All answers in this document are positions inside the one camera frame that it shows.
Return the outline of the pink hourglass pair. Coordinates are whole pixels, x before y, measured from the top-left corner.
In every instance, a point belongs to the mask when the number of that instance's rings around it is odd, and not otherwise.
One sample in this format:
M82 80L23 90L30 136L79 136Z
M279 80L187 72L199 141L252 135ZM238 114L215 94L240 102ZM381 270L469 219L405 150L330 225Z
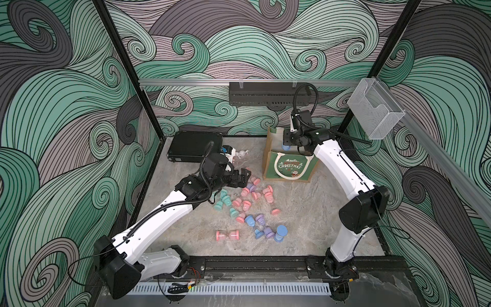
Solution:
M266 202L270 205L271 207L271 214L273 216L277 216L281 213L281 210L277 208L277 206L275 205L275 199L274 199L274 195L272 192L267 192L264 194L264 198L266 200Z

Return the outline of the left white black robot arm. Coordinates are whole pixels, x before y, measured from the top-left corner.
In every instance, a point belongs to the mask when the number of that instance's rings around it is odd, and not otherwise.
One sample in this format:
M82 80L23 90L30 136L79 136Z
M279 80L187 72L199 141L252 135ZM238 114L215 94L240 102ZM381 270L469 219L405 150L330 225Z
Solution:
M231 161L225 153L209 154L197 174L184 177L164 201L136 224L114 237L96 240L95 271L113 299L124 297L142 280L164 274L185 275L189 257L178 245L156 253L146 250L171 225L222 188L248 185L251 171L237 170Z

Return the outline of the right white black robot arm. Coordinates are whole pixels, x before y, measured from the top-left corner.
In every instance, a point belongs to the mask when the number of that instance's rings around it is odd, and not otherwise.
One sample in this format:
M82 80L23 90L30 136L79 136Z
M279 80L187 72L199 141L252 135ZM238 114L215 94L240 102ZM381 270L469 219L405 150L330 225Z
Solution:
M358 277L352 261L362 238L377 226L385 213L390 192L378 186L350 160L335 137L326 129L283 132L285 146L303 147L322 162L339 182L348 203L339 210L341 228L326 251L324 268L329 278L351 280Z

